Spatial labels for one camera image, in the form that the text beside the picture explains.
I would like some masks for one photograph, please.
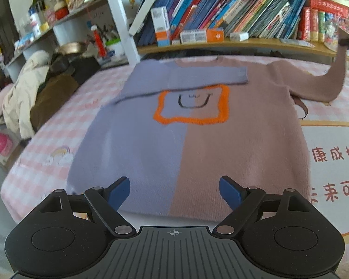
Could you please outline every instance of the pink bag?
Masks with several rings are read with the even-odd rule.
[[[13,146],[13,142],[8,135],[0,132],[0,154],[2,156],[8,156],[10,149]]]

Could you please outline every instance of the crosshair marking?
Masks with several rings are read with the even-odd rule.
[[[178,234],[181,234],[181,232],[176,231],[176,230],[174,229],[174,230],[168,232],[168,234],[171,234],[172,236],[177,236]]]

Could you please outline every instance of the pink checkered bedsheet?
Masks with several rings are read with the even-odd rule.
[[[213,57],[187,60],[205,61]],[[233,56],[237,60],[270,63],[272,57]],[[288,60],[313,75],[321,75],[329,66]],[[1,188],[1,198],[16,222],[20,222],[51,191],[63,189],[71,165],[89,125],[103,104],[123,88],[133,68],[123,66],[101,71],[90,78],[73,97],[38,131],[15,162]],[[349,122],[349,72],[339,97],[325,106],[305,101],[306,120]]]

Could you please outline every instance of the bed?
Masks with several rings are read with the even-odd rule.
[[[212,57],[186,60],[206,61]],[[270,63],[271,57],[233,56],[238,60]],[[329,66],[288,60],[313,75]],[[119,94],[133,68],[122,66],[98,72],[35,135],[6,177],[1,198],[16,222],[21,221],[55,189],[64,189],[73,154],[99,108]],[[298,118],[311,156],[312,203],[343,234],[344,261],[349,260],[349,71],[339,97],[332,102],[302,100]],[[204,221],[144,217],[122,213],[132,225],[201,225]]]

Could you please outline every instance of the orange square embroidery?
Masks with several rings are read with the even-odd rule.
[[[183,117],[183,116],[175,116],[175,117],[163,117],[161,115],[164,109],[164,102],[166,95],[170,93],[170,91],[163,91],[159,94],[158,97],[158,108],[156,109],[153,119],[157,122],[168,125],[171,123],[179,122],[179,123],[187,123],[187,124],[196,124],[196,125],[211,125],[224,123],[229,119],[229,87],[226,85],[215,85],[208,86],[204,89],[213,89],[213,88],[221,88],[221,94],[218,100],[218,116],[217,117],[206,117],[206,118],[195,118],[195,117]]]

